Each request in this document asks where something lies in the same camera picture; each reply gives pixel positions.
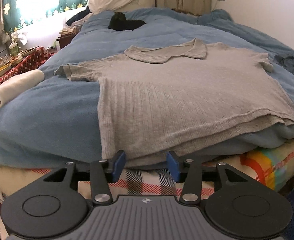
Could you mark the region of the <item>blue plush duvet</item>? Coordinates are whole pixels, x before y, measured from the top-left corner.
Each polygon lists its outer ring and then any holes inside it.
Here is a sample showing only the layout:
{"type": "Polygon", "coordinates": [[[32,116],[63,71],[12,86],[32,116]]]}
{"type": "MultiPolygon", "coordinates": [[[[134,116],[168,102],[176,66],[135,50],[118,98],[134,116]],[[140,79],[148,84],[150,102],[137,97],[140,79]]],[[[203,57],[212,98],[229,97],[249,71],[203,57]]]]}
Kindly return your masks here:
{"type": "Polygon", "coordinates": [[[126,13],[127,18],[145,22],[134,31],[109,29],[112,16],[111,11],[91,16],[71,43],[41,66],[44,80],[0,108],[0,165],[52,168],[101,158],[99,84],[56,76],[56,69],[63,64],[112,56],[130,46],[159,48],[195,37],[206,43],[266,52],[270,57],[294,56],[294,49],[235,23],[222,9],[199,17],[164,8],[137,9],[126,13]]]}

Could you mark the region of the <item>folded cream towel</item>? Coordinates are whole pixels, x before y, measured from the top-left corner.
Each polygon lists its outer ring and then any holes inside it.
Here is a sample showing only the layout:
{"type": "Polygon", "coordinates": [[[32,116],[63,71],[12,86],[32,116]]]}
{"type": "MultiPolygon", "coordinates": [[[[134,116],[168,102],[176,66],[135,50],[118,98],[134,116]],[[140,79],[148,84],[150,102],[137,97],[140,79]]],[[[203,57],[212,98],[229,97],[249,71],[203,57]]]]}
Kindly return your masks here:
{"type": "Polygon", "coordinates": [[[0,108],[23,92],[35,87],[44,80],[44,73],[35,69],[9,78],[0,85],[0,108]]]}

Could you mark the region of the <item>colourful plaid bed sheet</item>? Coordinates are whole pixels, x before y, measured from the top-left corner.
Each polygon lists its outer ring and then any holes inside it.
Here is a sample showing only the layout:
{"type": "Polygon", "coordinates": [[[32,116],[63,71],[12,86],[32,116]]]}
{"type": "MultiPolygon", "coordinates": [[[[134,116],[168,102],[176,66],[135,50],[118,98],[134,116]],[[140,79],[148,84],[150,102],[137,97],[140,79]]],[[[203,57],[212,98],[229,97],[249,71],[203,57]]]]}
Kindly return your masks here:
{"type": "MultiPolygon", "coordinates": [[[[208,167],[213,171],[216,164],[228,164],[247,174],[263,185],[278,191],[294,176],[294,139],[274,149],[258,148],[250,152],[231,155],[221,160],[198,164],[199,169],[208,167]]],[[[130,195],[175,195],[180,196],[184,178],[190,171],[189,164],[182,164],[180,182],[176,182],[172,170],[130,170],[124,169],[116,183],[110,183],[113,197],[130,195]]],[[[36,179],[49,173],[48,169],[19,169],[0,166],[0,203],[36,179]]]]}

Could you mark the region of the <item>grey knit polo shirt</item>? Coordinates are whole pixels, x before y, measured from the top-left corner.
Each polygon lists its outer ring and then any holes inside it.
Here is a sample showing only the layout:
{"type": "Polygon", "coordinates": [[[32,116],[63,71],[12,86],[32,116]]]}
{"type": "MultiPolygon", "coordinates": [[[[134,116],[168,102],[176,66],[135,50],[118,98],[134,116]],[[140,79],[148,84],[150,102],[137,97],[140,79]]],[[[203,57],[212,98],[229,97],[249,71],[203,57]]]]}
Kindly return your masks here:
{"type": "Polygon", "coordinates": [[[65,64],[70,81],[100,85],[102,157],[124,150],[130,165],[158,163],[245,133],[294,122],[294,104],[266,53],[200,39],[163,48],[131,46],[104,59],[65,64]]]}

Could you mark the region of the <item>dark wooden nightstand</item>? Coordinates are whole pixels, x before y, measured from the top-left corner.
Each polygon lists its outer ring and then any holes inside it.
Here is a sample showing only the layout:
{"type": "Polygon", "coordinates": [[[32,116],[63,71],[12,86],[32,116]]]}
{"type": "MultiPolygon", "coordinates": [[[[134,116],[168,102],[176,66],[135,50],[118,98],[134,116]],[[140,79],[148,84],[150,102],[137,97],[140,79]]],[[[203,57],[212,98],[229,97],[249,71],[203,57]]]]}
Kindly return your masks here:
{"type": "Polygon", "coordinates": [[[56,41],[59,44],[59,48],[62,49],[64,47],[66,47],[76,35],[77,35],[76,33],[70,33],[70,34],[65,34],[65,35],[59,36],[56,39],[56,41]]]}

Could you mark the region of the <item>black cat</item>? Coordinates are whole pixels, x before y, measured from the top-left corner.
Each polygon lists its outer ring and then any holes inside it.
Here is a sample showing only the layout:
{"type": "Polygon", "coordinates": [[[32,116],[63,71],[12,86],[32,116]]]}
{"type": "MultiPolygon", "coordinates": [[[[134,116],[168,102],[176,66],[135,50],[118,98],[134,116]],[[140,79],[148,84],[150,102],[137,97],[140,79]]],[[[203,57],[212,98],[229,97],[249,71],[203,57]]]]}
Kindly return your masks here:
{"type": "Polygon", "coordinates": [[[115,31],[134,31],[145,24],[146,22],[143,20],[128,20],[122,12],[115,12],[109,22],[108,29],[115,31]]]}

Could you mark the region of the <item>green drink cup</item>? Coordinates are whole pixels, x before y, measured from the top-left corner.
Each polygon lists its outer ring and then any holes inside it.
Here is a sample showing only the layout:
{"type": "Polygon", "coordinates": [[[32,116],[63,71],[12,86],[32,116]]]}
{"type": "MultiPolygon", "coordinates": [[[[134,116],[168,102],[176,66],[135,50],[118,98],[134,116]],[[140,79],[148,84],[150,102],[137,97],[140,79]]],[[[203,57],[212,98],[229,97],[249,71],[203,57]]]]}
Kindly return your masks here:
{"type": "Polygon", "coordinates": [[[12,57],[15,57],[19,54],[18,44],[16,42],[9,45],[9,51],[12,57]]]}

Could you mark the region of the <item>red patterned tablecloth table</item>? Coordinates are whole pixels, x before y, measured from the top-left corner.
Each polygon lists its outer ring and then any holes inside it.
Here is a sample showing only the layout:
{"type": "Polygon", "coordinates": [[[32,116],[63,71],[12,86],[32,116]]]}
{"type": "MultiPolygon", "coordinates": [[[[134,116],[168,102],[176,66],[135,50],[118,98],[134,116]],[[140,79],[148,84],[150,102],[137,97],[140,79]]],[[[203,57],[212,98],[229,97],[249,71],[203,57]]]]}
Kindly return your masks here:
{"type": "Polygon", "coordinates": [[[54,53],[51,53],[50,50],[47,50],[44,47],[37,48],[33,53],[24,57],[20,63],[1,76],[0,85],[13,76],[39,68],[50,59],[52,55],[54,55],[54,53]]]}

